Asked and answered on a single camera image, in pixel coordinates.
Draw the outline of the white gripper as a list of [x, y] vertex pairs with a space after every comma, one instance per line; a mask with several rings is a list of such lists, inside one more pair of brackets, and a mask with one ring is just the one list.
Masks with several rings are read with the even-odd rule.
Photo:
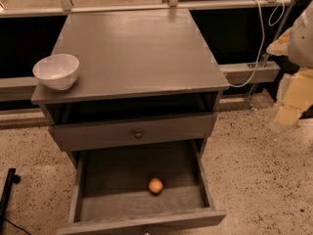
[[287, 56], [300, 67], [285, 74], [277, 91], [275, 113], [270, 129], [275, 133], [295, 126], [302, 114], [313, 106], [313, 1], [278, 39], [266, 49], [274, 56]]

